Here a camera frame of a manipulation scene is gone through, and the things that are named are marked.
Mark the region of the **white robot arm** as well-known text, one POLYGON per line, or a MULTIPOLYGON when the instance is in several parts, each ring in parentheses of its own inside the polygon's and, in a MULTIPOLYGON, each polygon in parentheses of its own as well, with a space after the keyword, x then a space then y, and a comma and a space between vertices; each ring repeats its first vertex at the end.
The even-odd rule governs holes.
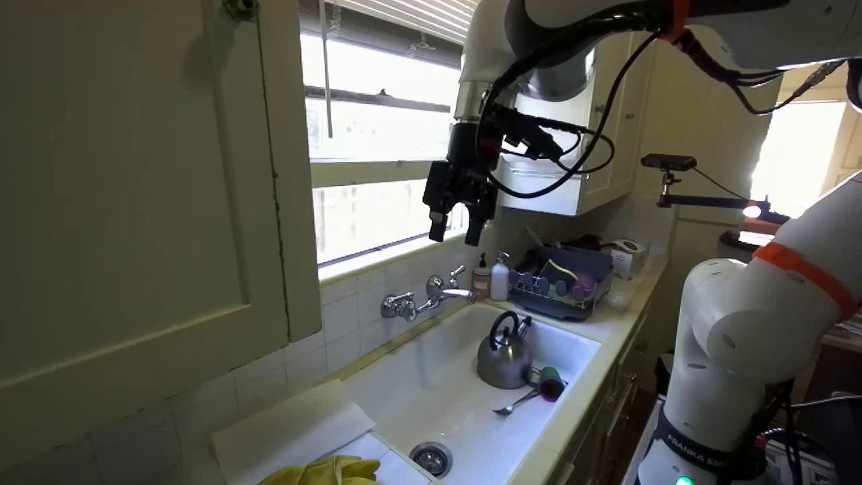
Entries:
MULTIPOLYGON (((426 177, 429 234, 448 232, 456 205, 469 208, 469 243, 493 219, 500 142, 534 130, 503 102, 510 91, 573 98, 588 85, 588 54, 607 34, 644 29, 698 54, 698 26, 714 29, 731 57, 700 67, 731 85, 797 64, 854 71, 862 0, 479 0, 461 57, 450 149, 426 177)), ((753 437, 771 405, 819 336, 858 308, 858 213, 862 182, 846 177, 751 259, 705 259, 690 269, 670 383, 636 469, 638 485, 763 485, 753 437)))

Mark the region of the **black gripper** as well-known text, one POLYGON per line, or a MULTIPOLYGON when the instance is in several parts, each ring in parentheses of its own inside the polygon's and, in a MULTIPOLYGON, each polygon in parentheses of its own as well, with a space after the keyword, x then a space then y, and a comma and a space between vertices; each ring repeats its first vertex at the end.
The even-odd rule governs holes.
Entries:
POLYGON ((487 176, 495 169, 500 138, 477 123, 450 130, 448 157, 434 161, 426 177, 422 203, 429 205, 429 238, 442 243, 448 213, 456 203, 469 208, 465 246, 479 246, 483 228, 493 220, 495 186, 487 176))

